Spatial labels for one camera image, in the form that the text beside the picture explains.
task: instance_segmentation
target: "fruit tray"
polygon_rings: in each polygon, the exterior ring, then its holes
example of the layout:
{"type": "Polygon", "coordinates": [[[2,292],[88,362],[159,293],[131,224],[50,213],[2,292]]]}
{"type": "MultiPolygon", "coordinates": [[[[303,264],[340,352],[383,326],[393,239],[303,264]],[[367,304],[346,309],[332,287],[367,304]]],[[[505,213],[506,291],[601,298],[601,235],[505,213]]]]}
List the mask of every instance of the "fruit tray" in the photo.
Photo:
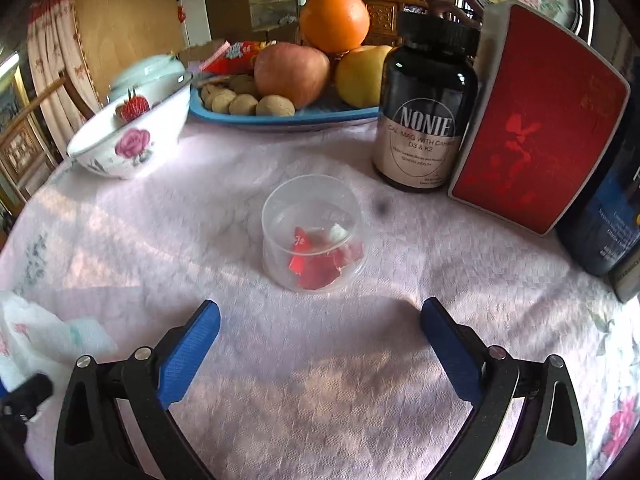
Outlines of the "fruit tray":
{"type": "Polygon", "coordinates": [[[331,86],[318,101],[298,110],[293,117],[234,116],[207,110],[198,90],[191,88],[190,111],[196,117],[223,126],[238,126],[250,130],[300,131],[317,130],[339,123],[365,123],[378,116],[378,107],[352,108],[343,103],[331,86]]]}

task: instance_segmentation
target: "white bowl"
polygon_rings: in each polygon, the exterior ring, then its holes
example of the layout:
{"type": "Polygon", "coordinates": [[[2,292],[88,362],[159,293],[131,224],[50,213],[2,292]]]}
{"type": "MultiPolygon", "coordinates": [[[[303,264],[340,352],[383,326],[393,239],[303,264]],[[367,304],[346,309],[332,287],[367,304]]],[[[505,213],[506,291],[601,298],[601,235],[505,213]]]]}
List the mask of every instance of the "white bowl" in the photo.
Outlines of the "white bowl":
{"type": "Polygon", "coordinates": [[[121,126],[116,108],[127,96],[105,106],[78,130],[66,152],[92,173],[133,178],[151,173],[175,153],[189,113],[193,75],[167,75],[136,88],[151,110],[121,126]]]}

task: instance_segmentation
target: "red box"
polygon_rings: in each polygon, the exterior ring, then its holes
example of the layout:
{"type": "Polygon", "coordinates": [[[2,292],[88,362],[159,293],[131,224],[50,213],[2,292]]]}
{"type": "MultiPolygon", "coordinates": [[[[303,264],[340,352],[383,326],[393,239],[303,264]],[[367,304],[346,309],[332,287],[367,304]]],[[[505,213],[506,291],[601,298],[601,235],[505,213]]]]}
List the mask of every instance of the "red box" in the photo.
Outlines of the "red box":
{"type": "Polygon", "coordinates": [[[513,0],[485,9],[474,69],[481,91],[449,196],[545,235],[602,158],[629,84],[583,40],[513,0]]]}

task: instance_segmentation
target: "pink tablecloth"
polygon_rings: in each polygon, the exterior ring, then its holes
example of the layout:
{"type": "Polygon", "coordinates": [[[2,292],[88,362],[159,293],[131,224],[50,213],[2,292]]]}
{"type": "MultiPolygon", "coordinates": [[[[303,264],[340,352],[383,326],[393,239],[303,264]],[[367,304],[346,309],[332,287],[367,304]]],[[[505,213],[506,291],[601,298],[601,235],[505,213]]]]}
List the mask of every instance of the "pink tablecloth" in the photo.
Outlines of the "pink tablecloth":
{"type": "MultiPolygon", "coordinates": [[[[373,136],[372,124],[275,135],[190,121],[175,158],[146,178],[106,180],[66,162],[20,216],[0,288],[62,319],[96,317],[117,358],[215,300],[221,335],[172,413],[221,480],[423,479],[469,409],[418,327],[422,300],[437,296],[514,357],[565,358],[596,478],[638,420],[638,303],[619,304],[553,235],[443,192],[386,186],[370,166],[373,136]],[[260,262],[265,198],[305,173],[345,181],[369,225],[364,272],[327,296],[282,290],[260,262]]],[[[58,410],[28,443],[46,478],[58,410]]]]}

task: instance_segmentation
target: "yellow pear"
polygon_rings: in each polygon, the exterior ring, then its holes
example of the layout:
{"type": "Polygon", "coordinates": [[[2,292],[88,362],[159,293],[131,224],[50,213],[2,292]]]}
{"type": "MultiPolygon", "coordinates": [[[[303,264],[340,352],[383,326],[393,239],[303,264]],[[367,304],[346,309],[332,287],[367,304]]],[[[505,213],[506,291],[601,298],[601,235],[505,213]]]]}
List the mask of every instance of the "yellow pear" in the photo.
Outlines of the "yellow pear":
{"type": "Polygon", "coordinates": [[[380,104],[382,65],[388,45],[365,45],[351,50],[335,69],[334,84],[340,98],[356,108],[380,104]]]}

